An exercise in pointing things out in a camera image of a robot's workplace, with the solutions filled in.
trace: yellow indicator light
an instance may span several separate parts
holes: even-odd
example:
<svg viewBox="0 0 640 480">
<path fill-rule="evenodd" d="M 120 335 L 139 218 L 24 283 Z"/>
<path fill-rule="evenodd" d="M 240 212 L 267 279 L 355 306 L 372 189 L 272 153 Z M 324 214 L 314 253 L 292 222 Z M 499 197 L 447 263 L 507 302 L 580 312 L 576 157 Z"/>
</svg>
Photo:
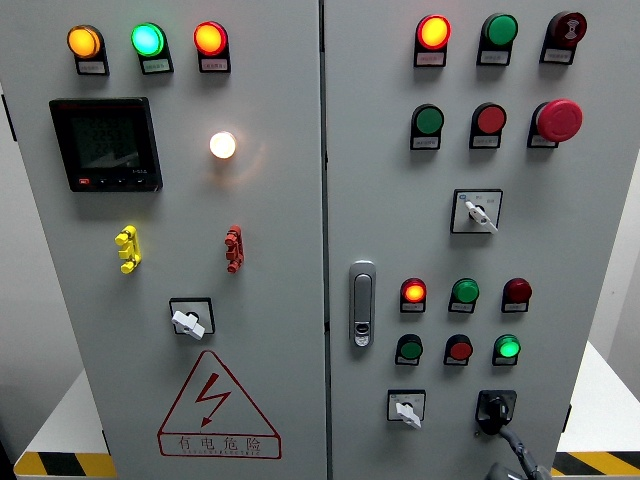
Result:
<svg viewBox="0 0 640 480">
<path fill-rule="evenodd" d="M 78 58 L 93 58 L 100 51 L 98 32 L 87 25 L 76 25 L 67 34 L 67 45 Z"/>
<path fill-rule="evenodd" d="M 209 148 L 216 157 L 227 159 L 236 151 L 236 137 L 229 132 L 218 132 L 211 137 Z"/>
<path fill-rule="evenodd" d="M 214 56 L 227 46 L 227 35 L 217 23 L 204 22 L 198 25 L 193 32 L 193 42 L 200 53 Z"/>
<path fill-rule="evenodd" d="M 424 288 L 422 288 L 422 285 L 411 285 L 409 288 L 407 288 L 404 296 L 410 302 L 420 302 L 425 297 Z"/>
<path fill-rule="evenodd" d="M 425 17 L 418 26 L 418 40 L 429 50 L 439 50 L 444 47 L 451 36 L 451 25 L 442 15 Z"/>
</svg>

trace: illuminated indicator light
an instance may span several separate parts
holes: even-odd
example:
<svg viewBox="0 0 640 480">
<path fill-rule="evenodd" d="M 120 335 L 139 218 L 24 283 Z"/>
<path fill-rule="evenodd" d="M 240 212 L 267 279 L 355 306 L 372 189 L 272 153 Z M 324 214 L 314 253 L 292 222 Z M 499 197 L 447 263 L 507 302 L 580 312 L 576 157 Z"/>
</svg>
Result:
<svg viewBox="0 0 640 480">
<path fill-rule="evenodd" d="M 513 358 L 520 353 L 520 342 L 515 335 L 503 335 L 496 340 L 496 351 L 504 358 Z"/>
<path fill-rule="evenodd" d="M 211 137 L 209 148 L 216 157 L 229 158 L 236 151 L 236 137 L 229 132 L 218 132 Z"/>
<path fill-rule="evenodd" d="M 449 354 L 454 360 L 466 360 L 473 353 L 473 347 L 465 342 L 456 343 L 451 347 Z"/>
<path fill-rule="evenodd" d="M 484 36 L 494 45 L 511 43 L 518 34 L 518 22 L 511 15 L 498 13 L 487 19 L 483 28 Z"/>
<path fill-rule="evenodd" d="M 416 342 L 407 342 L 400 348 L 400 354 L 407 360 L 415 360 L 422 355 L 422 345 Z"/>
<path fill-rule="evenodd" d="M 154 57 L 164 48 L 164 34 L 152 23 L 142 23 L 131 32 L 133 48 L 143 57 Z"/>
<path fill-rule="evenodd" d="M 422 133 L 430 135 L 437 132 L 444 124 L 444 115 L 436 108 L 427 107 L 416 118 L 416 127 Z"/>
<path fill-rule="evenodd" d="M 507 115 L 503 109 L 495 105 L 489 106 L 478 115 L 478 128 L 483 133 L 492 134 L 502 130 L 507 123 Z"/>
<path fill-rule="evenodd" d="M 480 288 L 475 280 L 459 280 L 453 286 L 453 294 L 462 303 L 471 303 L 480 296 Z"/>
<path fill-rule="evenodd" d="M 402 285 L 402 296 L 411 303 L 423 302 L 427 296 L 427 287 L 422 280 L 409 279 Z"/>
<path fill-rule="evenodd" d="M 418 41 L 429 50 L 444 47 L 451 36 L 451 24 L 442 15 L 425 17 L 418 26 Z"/>
<path fill-rule="evenodd" d="M 67 45 L 78 58 L 93 58 L 102 46 L 98 33 L 86 25 L 77 25 L 69 30 Z"/>
<path fill-rule="evenodd" d="M 543 106 L 537 115 L 538 133 L 550 142 L 572 138 L 582 126 L 582 109 L 572 100 L 559 98 Z"/>
<path fill-rule="evenodd" d="M 514 278 L 505 286 L 507 299 L 512 303 L 526 303 L 531 298 L 533 291 L 531 285 L 524 278 Z"/>
<path fill-rule="evenodd" d="M 193 32 L 193 42 L 200 53 L 207 56 L 218 55 L 227 46 L 227 34 L 215 22 L 204 22 Z"/>
</svg>

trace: red terminal block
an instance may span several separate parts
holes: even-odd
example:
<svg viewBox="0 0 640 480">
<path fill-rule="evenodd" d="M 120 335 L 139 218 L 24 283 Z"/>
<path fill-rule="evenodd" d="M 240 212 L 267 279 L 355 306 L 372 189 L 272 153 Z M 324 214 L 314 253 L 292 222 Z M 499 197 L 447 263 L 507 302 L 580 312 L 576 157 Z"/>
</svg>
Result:
<svg viewBox="0 0 640 480">
<path fill-rule="evenodd" d="M 239 225 L 231 225 L 224 239 L 227 246 L 227 272 L 236 273 L 244 263 L 244 246 L 242 245 L 242 230 Z"/>
</svg>

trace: orange indicator light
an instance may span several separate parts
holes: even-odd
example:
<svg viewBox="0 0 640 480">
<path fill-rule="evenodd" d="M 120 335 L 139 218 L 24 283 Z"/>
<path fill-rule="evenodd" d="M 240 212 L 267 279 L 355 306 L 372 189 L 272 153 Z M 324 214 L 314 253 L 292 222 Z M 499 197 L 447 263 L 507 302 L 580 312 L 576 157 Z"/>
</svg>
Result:
<svg viewBox="0 0 640 480">
<path fill-rule="evenodd" d="M 93 58 L 100 51 L 100 36 L 87 25 L 76 25 L 67 34 L 67 45 L 78 58 Z"/>
<path fill-rule="evenodd" d="M 429 50 L 444 47 L 451 36 L 451 24 L 442 15 L 429 15 L 418 26 L 418 41 Z"/>
<path fill-rule="evenodd" d="M 407 280 L 402 285 L 402 296 L 411 303 L 422 302 L 427 296 L 427 287 L 417 278 Z"/>
<path fill-rule="evenodd" d="M 204 22 L 193 32 L 193 42 L 203 55 L 218 55 L 227 46 L 227 34 L 221 25 L 215 22 Z"/>
</svg>

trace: yellow terminal block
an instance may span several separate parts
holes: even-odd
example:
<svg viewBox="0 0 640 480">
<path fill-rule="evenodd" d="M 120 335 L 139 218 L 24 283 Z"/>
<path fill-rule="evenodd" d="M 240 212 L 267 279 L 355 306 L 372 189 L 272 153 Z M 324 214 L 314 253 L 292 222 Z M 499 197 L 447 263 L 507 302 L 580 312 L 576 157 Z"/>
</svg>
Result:
<svg viewBox="0 0 640 480">
<path fill-rule="evenodd" d="M 116 236 L 114 241 L 120 247 L 118 257 L 126 260 L 120 267 L 120 271 L 124 274 L 133 272 L 142 261 L 142 253 L 138 243 L 138 230 L 133 225 L 127 225 Z"/>
</svg>

